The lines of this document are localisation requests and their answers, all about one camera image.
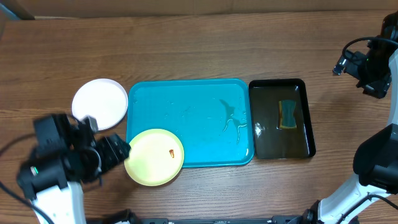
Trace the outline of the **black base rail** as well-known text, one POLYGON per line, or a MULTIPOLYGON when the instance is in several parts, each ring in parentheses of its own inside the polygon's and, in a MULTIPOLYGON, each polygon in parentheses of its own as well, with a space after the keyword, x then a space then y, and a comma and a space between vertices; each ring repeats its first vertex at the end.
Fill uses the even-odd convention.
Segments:
POLYGON ((101 218, 87 218, 87 224, 316 224, 312 210, 306 210, 303 215, 276 215, 271 218, 214 218, 214 219, 181 219, 168 218, 139 218, 130 209, 123 210, 101 218))

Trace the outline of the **green yellow sponge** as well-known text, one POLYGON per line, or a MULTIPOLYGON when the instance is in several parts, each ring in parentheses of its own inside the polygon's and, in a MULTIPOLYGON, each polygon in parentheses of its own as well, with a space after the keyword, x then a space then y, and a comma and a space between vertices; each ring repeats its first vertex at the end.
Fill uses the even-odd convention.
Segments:
POLYGON ((279 101, 279 129, 295 129, 297 127, 294 117, 295 107, 294 100, 279 101))

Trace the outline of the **black tray with water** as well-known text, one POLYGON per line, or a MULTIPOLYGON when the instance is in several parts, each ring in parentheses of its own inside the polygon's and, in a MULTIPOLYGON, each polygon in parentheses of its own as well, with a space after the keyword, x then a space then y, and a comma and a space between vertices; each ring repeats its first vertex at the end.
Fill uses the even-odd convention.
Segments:
POLYGON ((249 84, 254 147, 258 159, 307 159, 316 154, 307 91, 299 78, 249 84), (295 129, 279 129, 279 101, 296 102, 295 129))

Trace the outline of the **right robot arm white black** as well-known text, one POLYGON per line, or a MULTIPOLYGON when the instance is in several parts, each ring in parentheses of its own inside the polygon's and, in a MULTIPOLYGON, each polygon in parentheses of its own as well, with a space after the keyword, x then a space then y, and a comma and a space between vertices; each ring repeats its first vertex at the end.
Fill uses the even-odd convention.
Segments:
POLYGON ((357 41, 348 42, 333 73, 350 74, 364 94, 378 99, 390 91, 387 125, 358 147, 350 178, 291 223, 357 223, 358 215, 377 200, 397 208, 388 200, 388 196, 397 194, 397 13, 384 18, 379 35, 364 40, 368 52, 351 52, 348 48, 357 41))

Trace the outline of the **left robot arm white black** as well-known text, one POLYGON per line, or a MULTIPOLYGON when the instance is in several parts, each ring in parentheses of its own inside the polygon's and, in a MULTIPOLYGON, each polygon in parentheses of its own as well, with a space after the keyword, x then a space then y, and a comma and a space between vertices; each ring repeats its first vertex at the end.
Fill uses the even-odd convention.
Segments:
POLYGON ((117 134, 95 139, 87 124, 34 124, 39 145, 24 162, 17 183, 41 223, 86 223, 82 185, 94 182, 129 155, 117 134))

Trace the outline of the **blue plastic tray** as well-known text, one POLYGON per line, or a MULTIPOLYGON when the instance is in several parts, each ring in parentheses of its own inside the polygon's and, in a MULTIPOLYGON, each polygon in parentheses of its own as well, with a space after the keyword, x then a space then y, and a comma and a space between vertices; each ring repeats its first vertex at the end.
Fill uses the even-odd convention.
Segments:
POLYGON ((242 166, 254 157, 248 86, 237 78, 136 83, 127 141, 148 129, 179 138, 184 168, 242 166))

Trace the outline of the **yellow plate with sauce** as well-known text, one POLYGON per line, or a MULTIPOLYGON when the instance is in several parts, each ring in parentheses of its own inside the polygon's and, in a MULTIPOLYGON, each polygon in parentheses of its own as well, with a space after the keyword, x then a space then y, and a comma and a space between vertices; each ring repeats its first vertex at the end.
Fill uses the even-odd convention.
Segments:
POLYGON ((155 187, 171 181, 184 162, 184 148, 176 135, 164 129, 148 129, 129 143, 124 166, 138 184, 155 187))

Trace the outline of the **pinkish white plate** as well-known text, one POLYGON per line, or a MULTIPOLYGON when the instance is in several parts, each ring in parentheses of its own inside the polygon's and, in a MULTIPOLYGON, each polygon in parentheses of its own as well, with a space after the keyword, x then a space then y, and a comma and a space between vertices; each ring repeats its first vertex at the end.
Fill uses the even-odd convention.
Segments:
POLYGON ((99 78, 84 84, 73 97, 72 115, 80 121, 93 117, 100 131, 117 125, 128 109, 125 89, 116 81, 99 78))

